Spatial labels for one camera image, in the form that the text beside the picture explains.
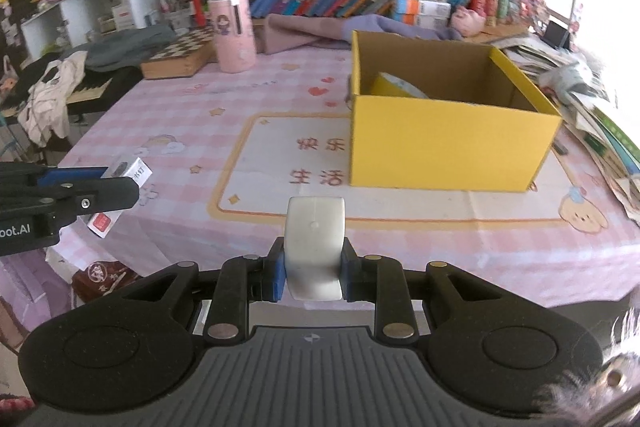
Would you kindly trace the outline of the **small white card box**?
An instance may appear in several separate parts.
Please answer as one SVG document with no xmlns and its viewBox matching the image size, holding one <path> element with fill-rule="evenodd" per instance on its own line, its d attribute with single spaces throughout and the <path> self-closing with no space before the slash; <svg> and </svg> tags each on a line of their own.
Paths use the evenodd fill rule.
<svg viewBox="0 0 640 427">
<path fill-rule="evenodd" d="M 96 205 L 82 217 L 87 228 L 104 239 L 119 217 L 137 204 L 140 191 L 151 176 L 151 168 L 138 156 L 127 154 L 114 160 L 98 183 Z"/>
</svg>

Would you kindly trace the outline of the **wooden chess box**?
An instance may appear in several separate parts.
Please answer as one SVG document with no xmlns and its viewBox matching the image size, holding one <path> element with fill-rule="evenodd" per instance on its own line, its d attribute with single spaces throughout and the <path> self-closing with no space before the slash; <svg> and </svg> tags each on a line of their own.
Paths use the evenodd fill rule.
<svg viewBox="0 0 640 427">
<path fill-rule="evenodd" d="M 192 30 L 157 52 L 141 64 L 146 80 L 186 78 L 194 76 L 209 62 L 216 61 L 210 28 Z"/>
</svg>

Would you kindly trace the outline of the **cream shirt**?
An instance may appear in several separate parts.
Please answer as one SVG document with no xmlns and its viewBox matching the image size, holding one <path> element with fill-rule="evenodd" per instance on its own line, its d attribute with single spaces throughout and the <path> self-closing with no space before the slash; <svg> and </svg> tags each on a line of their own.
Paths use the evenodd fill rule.
<svg viewBox="0 0 640 427">
<path fill-rule="evenodd" d="M 86 51 L 76 51 L 63 60 L 50 62 L 29 88 L 17 121 L 35 146 L 45 147 L 53 135 L 68 137 L 67 99 L 85 78 L 86 58 Z"/>
</svg>

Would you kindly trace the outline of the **pink purple cloth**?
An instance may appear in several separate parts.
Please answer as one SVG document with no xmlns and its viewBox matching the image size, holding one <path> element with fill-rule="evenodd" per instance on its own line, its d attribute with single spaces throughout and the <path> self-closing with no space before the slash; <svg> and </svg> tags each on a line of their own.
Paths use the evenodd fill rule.
<svg viewBox="0 0 640 427">
<path fill-rule="evenodd" d="M 355 31 L 382 32 L 423 40 L 462 39 L 460 32 L 454 28 L 421 28 L 382 15 L 360 15 L 340 20 L 333 17 L 270 14 L 261 23 L 254 23 L 256 49 L 263 54 L 276 54 L 302 46 L 347 49 L 352 44 Z"/>
</svg>

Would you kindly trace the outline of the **black phone stand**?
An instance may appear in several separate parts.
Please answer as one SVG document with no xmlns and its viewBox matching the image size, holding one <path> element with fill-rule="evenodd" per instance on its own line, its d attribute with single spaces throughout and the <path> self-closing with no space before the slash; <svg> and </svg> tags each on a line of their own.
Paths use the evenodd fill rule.
<svg viewBox="0 0 640 427">
<path fill-rule="evenodd" d="M 570 49 L 570 31 L 553 20 L 547 24 L 540 38 L 542 42 L 553 49 Z"/>
</svg>

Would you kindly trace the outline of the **pink cartoon humidifier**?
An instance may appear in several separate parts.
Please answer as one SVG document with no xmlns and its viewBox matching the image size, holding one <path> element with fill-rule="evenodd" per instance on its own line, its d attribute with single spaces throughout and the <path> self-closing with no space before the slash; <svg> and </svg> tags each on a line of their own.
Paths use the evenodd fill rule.
<svg viewBox="0 0 640 427">
<path fill-rule="evenodd" d="M 248 0 L 208 0 L 220 69 L 228 74 L 254 67 L 257 51 Z"/>
</svg>

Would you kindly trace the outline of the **grey garment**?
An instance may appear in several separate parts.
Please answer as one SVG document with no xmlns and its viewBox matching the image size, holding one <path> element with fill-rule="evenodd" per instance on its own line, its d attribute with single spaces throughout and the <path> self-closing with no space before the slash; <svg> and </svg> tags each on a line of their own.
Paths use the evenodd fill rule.
<svg viewBox="0 0 640 427">
<path fill-rule="evenodd" d="M 140 67 L 143 62 L 173 44 L 178 39 L 167 24 L 141 29 L 116 31 L 95 42 L 76 46 L 61 55 L 62 60 L 85 52 L 85 69 L 93 72 L 113 72 L 124 67 Z"/>
</svg>

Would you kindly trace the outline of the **yellow tape roll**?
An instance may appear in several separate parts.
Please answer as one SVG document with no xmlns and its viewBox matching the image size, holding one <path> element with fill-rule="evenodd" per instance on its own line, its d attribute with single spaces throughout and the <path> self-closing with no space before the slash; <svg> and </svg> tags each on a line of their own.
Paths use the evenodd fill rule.
<svg viewBox="0 0 640 427">
<path fill-rule="evenodd" d="M 422 98 L 427 100 L 428 96 L 413 86 L 407 80 L 403 80 L 389 72 L 379 72 L 372 82 L 370 95 L 388 96 L 389 98 Z"/>
</svg>

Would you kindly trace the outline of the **pile of papers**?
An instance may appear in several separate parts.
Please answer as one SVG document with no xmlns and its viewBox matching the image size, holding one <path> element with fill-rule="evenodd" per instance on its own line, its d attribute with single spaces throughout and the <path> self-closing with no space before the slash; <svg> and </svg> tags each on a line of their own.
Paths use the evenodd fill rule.
<svg viewBox="0 0 640 427">
<path fill-rule="evenodd" d="M 608 95 L 585 55 L 555 49 L 516 27 L 489 27 L 475 40 L 501 50 L 559 109 L 627 217 L 639 220 L 639 121 Z"/>
</svg>

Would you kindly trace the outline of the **white computer mouse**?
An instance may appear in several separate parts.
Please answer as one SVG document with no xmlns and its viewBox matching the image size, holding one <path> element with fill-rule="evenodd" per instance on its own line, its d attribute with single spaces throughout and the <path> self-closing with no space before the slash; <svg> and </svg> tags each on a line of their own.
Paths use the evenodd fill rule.
<svg viewBox="0 0 640 427">
<path fill-rule="evenodd" d="M 288 201 L 284 266 L 288 290 L 302 301 L 342 299 L 345 202 L 341 197 L 295 196 Z"/>
</svg>

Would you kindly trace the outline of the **orange white carton box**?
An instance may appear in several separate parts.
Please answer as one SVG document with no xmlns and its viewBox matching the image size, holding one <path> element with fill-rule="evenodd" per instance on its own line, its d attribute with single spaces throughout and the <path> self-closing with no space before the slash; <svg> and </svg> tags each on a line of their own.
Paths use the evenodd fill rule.
<svg viewBox="0 0 640 427">
<path fill-rule="evenodd" d="M 448 26 L 451 5 L 434 0 L 395 0 L 392 19 L 424 29 L 444 29 Z"/>
</svg>

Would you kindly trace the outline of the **yellow cardboard box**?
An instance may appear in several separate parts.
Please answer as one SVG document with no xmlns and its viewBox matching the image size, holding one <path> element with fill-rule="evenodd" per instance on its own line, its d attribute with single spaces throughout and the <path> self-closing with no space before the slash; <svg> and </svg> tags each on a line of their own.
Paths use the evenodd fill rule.
<svg viewBox="0 0 640 427">
<path fill-rule="evenodd" d="M 422 98 L 370 95 L 379 72 Z M 562 118 L 499 49 L 488 44 L 352 35 L 350 183 L 361 187 L 524 192 Z"/>
</svg>

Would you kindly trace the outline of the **pink pig figurine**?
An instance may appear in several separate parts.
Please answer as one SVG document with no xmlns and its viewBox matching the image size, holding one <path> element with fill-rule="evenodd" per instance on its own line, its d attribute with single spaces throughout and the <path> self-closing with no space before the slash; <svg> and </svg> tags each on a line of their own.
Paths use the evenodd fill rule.
<svg viewBox="0 0 640 427">
<path fill-rule="evenodd" d="M 452 13 L 449 26 L 456 30 L 463 38 L 470 38 L 479 35 L 486 24 L 486 15 L 483 11 L 476 12 L 458 6 Z"/>
</svg>

